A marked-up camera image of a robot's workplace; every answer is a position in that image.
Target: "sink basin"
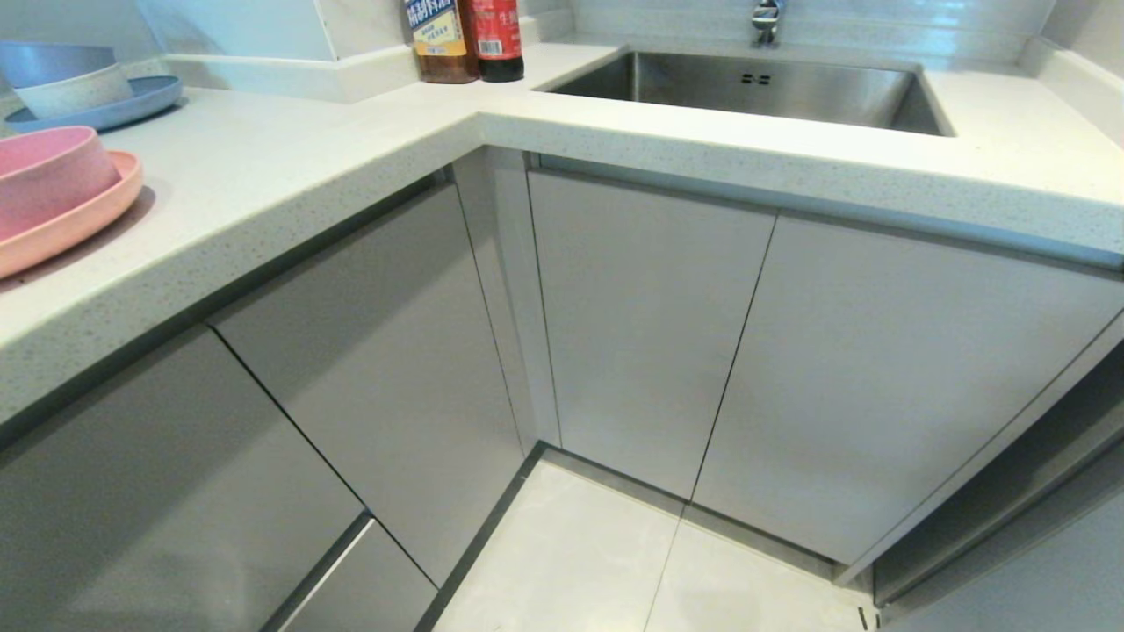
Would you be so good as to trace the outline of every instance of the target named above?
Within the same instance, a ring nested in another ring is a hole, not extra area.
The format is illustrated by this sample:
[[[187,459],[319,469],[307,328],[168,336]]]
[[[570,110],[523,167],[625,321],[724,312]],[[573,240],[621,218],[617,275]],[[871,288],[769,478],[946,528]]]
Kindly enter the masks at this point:
[[[904,71],[629,53],[552,92],[944,135]]]

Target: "kitchen counter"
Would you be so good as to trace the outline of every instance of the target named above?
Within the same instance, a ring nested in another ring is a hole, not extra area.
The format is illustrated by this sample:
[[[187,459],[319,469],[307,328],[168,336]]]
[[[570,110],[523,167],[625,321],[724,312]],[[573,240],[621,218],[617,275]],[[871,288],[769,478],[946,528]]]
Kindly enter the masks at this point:
[[[91,243],[0,281],[0,424],[482,145],[817,199],[876,222],[1124,268],[1124,152],[1017,69],[919,61],[954,137],[532,91],[622,52],[540,44],[526,51],[522,82],[419,83],[351,106],[188,89],[182,108],[106,134],[107,147],[140,156],[148,189]],[[768,55],[871,61],[809,47]]]

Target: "floor tile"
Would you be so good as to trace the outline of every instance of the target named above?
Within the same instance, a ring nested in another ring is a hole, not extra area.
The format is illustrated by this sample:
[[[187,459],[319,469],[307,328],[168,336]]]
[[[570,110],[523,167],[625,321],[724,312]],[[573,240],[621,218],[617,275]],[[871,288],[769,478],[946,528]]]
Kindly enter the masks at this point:
[[[682,523],[646,632],[858,632],[870,597]]]
[[[678,516],[540,462],[436,632],[642,632]]]

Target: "plastic dish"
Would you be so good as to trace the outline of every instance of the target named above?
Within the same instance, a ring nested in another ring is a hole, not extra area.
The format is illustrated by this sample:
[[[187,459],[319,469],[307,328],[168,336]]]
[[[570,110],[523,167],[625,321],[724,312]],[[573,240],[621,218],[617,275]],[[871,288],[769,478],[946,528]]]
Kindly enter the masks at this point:
[[[49,222],[119,181],[98,133],[89,127],[0,141],[0,240]]]
[[[140,161],[126,152],[109,152],[120,181],[100,196],[0,242],[0,279],[42,263],[90,238],[121,216],[144,187]]]
[[[65,81],[16,88],[16,94],[36,118],[60,118],[133,98],[120,64]]]
[[[0,73],[12,88],[65,81],[116,63],[108,46],[0,40]]]
[[[84,125],[102,132],[165,110],[183,94],[183,83],[174,76],[130,79],[129,87],[133,89],[132,99],[71,116],[44,120],[39,120],[30,110],[24,108],[8,116],[4,123],[8,127],[22,134],[72,125]]]

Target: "white cabinet door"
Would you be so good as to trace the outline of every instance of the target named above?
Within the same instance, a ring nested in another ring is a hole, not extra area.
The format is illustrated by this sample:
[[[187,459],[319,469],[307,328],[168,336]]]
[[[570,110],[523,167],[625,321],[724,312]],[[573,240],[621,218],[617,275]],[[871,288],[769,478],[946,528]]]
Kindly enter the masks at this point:
[[[436,596],[371,521],[284,632],[411,632]]]
[[[1124,283],[781,218],[695,500],[852,563],[1124,308]]]
[[[523,462],[456,189],[360,231],[216,326],[443,584]]]
[[[0,630],[260,630],[360,511],[199,328],[0,454]]]
[[[689,497],[776,218],[545,173],[531,192],[563,448]]]

